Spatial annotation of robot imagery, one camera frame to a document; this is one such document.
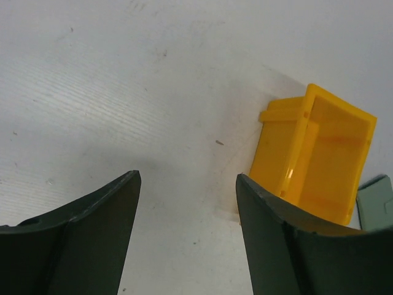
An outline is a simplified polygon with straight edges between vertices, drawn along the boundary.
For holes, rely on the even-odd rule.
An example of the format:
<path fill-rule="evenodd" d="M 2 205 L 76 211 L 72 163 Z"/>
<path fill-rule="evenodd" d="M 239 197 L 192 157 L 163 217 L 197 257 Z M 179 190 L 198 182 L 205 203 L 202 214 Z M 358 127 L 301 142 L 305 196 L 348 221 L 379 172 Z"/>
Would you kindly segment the yellow plastic bin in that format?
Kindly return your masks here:
<path fill-rule="evenodd" d="M 269 102 L 249 177 L 273 195 L 349 224 L 377 118 L 316 84 Z"/>

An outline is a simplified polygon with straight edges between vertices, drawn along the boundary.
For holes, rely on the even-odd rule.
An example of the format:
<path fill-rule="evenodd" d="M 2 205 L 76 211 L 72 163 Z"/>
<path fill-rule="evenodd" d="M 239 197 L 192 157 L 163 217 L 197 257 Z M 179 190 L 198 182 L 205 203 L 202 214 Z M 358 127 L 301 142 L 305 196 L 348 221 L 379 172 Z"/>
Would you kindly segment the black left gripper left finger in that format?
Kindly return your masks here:
<path fill-rule="evenodd" d="M 141 190 L 137 170 L 1 227 L 2 294 L 117 294 Z"/>

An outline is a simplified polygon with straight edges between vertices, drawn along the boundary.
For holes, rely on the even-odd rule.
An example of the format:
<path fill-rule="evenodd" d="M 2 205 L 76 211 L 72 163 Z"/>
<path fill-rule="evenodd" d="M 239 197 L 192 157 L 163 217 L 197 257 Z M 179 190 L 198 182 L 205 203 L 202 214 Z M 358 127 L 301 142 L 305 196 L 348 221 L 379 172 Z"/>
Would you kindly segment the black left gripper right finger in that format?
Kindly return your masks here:
<path fill-rule="evenodd" d="M 318 218 L 248 176 L 236 199 L 254 294 L 391 294 L 392 229 Z"/>

